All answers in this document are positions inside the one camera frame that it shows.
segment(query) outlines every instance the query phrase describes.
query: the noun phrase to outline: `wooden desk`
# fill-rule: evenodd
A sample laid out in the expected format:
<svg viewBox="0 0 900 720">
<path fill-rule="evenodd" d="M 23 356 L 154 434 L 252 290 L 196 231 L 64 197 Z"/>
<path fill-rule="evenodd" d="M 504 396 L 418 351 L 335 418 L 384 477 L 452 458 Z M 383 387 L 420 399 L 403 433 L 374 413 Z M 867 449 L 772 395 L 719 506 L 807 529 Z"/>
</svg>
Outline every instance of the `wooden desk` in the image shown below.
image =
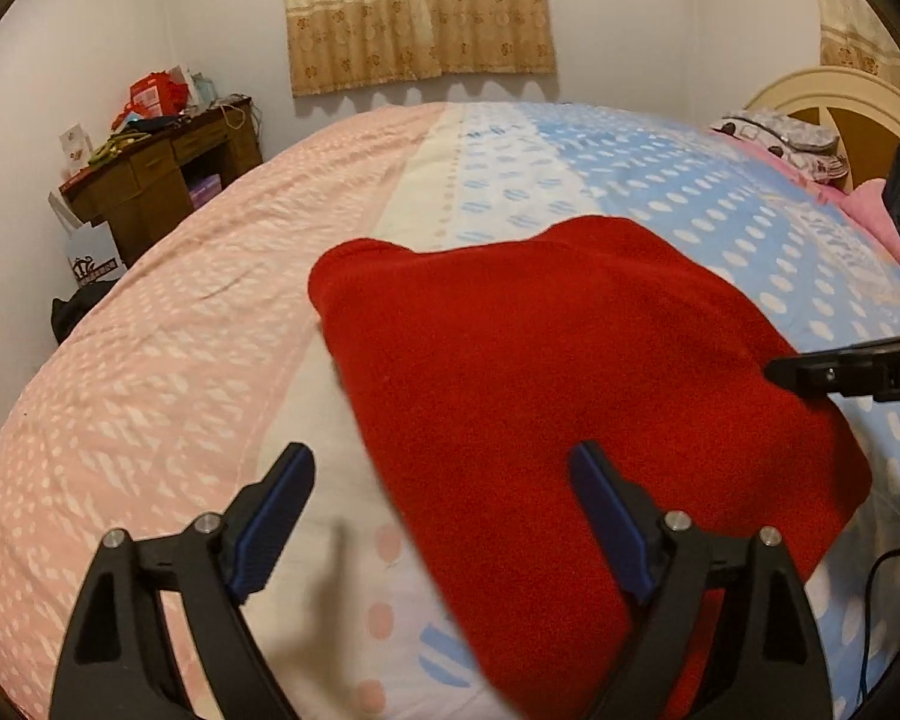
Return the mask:
<svg viewBox="0 0 900 720">
<path fill-rule="evenodd" d="M 218 173 L 227 187 L 263 162 L 252 101 L 211 109 L 152 135 L 60 187 L 81 221 L 110 223 L 127 266 L 194 213 L 188 183 Z"/>
</svg>

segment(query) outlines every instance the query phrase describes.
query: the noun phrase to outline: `beige curtain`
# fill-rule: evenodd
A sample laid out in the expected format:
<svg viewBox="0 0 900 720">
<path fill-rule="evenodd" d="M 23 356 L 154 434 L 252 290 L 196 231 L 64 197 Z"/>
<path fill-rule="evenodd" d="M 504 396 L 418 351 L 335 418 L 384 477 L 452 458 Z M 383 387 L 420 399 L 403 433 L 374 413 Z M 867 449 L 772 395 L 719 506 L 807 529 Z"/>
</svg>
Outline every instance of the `beige curtain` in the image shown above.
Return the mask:
<svg viewBox="0 0 900 720">
<path fill-rule="evenodd" d="M 286 0 L 293 95 L 556 71 L 547 0 Z"/>
<path fill-rule="evenodd" d="M 900 90 L 900 49 L 866 0 L 819 0 L 821 64 L 863 70 Z"/>
<path fill-rule="evenodd" d="M 427 0 L 447 73 L 555 73 L 547 0 Z"/>
</svg>

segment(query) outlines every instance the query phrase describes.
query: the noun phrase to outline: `pink pillow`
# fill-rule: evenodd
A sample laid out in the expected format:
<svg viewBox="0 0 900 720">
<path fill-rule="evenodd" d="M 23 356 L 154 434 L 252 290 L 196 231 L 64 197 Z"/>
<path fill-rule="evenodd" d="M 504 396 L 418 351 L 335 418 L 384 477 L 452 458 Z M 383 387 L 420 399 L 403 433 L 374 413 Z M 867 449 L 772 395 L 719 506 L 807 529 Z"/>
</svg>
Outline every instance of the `pink pillow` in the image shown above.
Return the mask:
<svg viewBox="0 0 900 720">
<path fill-rule="evenodd" d="M 873 178 L 864 182 L 851 194 L 826 199 L 847 214 L 855 223 L 881 242 L 900 264 L 900 234 L 883 204 L 883 188 L 887 182 L 883 178 Z"/>
</svg>

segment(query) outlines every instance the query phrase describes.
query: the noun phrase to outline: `black device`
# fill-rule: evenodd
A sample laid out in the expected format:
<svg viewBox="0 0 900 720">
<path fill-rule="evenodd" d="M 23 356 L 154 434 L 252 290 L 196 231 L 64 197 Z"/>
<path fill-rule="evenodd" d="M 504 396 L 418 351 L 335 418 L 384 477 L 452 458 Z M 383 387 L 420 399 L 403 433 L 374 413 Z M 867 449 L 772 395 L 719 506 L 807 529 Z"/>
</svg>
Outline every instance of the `black device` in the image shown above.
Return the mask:
<svg viewBox="0 0 900 720">
<path fill-rule="evenodd" d="M 883 202 L 900 234 L 900 146 Z M 847 397 L 872 395 L 877 401 L 900 400 L 900 336 L 772 360 L 764 376 L 805 398 L 838 392 Z"/>
<path fill-rule="evenodd" d="M 773 527 L 706 533 L 661 512 L 595 442 L 569 457 L 573 489 L 638 627 L 584 720 L 656 720 L 679 678 L 706 591 L 725 592 L 688 720 L 830 720 L 823 647 L 802 582 Z M 183 598 L 197 654 L 226 720 L 298 720 L 239 607 L 262 589 L 314 485 L 314 458 L 290 445 L 222 515 L 176 536 L 108 532 L 64 638 L 50 720 L 196 720 L 160 603 Z M 900 720 L 900 652 L 854 720 Z"/>
</svg>

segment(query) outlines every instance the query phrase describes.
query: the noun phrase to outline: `cream headboard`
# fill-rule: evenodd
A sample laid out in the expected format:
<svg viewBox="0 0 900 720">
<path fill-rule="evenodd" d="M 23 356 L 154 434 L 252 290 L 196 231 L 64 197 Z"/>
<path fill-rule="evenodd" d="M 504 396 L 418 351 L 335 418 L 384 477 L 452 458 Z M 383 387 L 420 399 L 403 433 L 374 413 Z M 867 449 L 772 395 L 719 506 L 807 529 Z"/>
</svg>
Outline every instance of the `cream headboard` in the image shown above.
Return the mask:
<svg viewBox="0 0 900 720">
<path fill-rule="evenodd" d="M 886 178 L 900 144 L 900 90 L 850 68 L 818 67 L 784 76 L 747 108 L 773 108 L 840 132 L 839 151 L 850 162 L 840 189 Z"/>
</svg>

